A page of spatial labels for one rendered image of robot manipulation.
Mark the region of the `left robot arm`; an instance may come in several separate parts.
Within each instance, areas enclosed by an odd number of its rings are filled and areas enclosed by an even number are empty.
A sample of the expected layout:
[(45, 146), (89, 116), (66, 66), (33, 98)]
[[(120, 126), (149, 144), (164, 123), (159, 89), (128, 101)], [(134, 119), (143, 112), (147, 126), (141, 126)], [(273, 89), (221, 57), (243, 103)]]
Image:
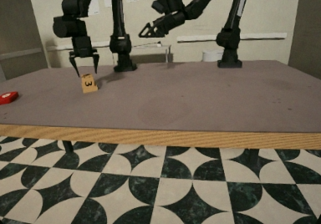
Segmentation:
[[(184, 24), (186, 20), (198, 19), (210, 1), (211, 0), (192, 0), (185, 6), (182, 0), (155, 0), (151, 4), (151, 7), (159, 14), (164, 13), (166, 15), (165, 17), (162, 16), (157, 19), (164, 18), (166, 25), (176, 22), (174, 24), (176, 27), (179, 27)], [(239, 23), (246, 1), (247, 0), (233, 0), (224, 28), (222, 28), (216, 37), (217, 45), (226, 49), (223, 49), (222, 60), (217, 60), (217, 63), (219, 61), (218, 65), (242, 65), (242, 61), (238, 59), (237, 48), (241, 40)], [(175, 13), (176, 11), (177, 13)], [(172, 15), (172, 13), (174, 14)]]

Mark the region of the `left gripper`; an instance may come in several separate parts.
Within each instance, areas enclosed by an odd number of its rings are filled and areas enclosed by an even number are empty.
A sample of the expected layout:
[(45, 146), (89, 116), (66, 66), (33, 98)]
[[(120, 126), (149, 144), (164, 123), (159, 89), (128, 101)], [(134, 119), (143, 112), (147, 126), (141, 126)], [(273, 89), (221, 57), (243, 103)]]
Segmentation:
[[(139, 38), (144, 38), (144, 37), (145, 38), (164, 38), (167, 34), (169, 34), (168, 31), (170, 31), (176, 27), (176, 25), (174, 23), (176, 23), (176, 22), (166, 25), (164, 18), (155, 20), (155, 21), (153, 21), (154, 25), (152, 27), (151, 27), (150, 23), (147, 23), (144, 26), (144, 28), (140, 31), (138, 36), (139, 36)], [(155, 27), (157, 29), (156, 31), (154, 31)], [(141, 35), (147, 28), (149, 30), (145, 33), (145, 35)], [(166, 28), (168, 28), (168, 30)], [(150, 35), (149, 35), (149, 33), (150, 33)]]

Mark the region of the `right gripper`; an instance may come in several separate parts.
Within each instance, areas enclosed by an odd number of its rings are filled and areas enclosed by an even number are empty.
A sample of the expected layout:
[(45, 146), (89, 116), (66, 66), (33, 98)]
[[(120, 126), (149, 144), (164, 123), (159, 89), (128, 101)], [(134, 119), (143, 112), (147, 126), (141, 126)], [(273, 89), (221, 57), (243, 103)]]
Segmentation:
[[(97, 54), (97, 55), (94, 55), (94, 54)], [(78, 76), (79, 76), (79, 71), (78, 71), (78, 68), (77, 68), (77, 65), (76, 65), (76, 62), (75, 62), (75, 59), (74, 58), (77, 58), (77, 57), (80, 57), (80, 58), (87, 58), (87, 57), (93, 57), (93, 62), (94, 62), (94, 59), (95, 59), (95, 73), (97, 74), (97, 65), (98, 65), (98, 62), (99, 62), (99, 54), (97, 52), (97, 49), (95, 50), (90, 50), (90, 53), (89, 54), (85, 54), (85, 55), (82, 55), (82, 54), (79, 54), (79, 52), (74, 52), (74, 51), (69, 51), (69, 62), (73, 65), (73, 67), (75, 68)], [(74, 56), (71, 56), (71, 55), (74, 55)]]

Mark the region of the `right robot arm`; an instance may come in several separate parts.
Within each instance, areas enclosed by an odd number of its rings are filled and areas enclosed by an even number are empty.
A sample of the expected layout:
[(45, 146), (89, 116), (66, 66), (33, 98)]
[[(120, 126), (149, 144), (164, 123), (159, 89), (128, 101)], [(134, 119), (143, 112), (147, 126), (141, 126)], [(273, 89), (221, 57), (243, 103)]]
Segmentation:
[[(89, 54), (90, 50), (92, 50), (90, 36), (81, 37), (83, 34), (88, 34), (85, 21), (80, 20), (80, 18), (89, 16), (88, 7), (90, 2), (91, 0), (62, 0), (61, 8), (64, 15), (53, 17), (53, 33), (58, 38), (68, 38), (79, 35), (75, 40), (71, 38), (71, 42), (74, 52), (79, 52), (79, 54), (82, 55)], [(130, 59), (132, 44), (130, 35), (128, 33), (125, 35), (123, 0), (111, 0), (111, 3), (113, 35), (110, 35), (110, 51), (111, 53), (118, 54), (117, 66), (114, 67), (114, 70), (134, 69), (137, 65), (132, 64), (132, 59)]]

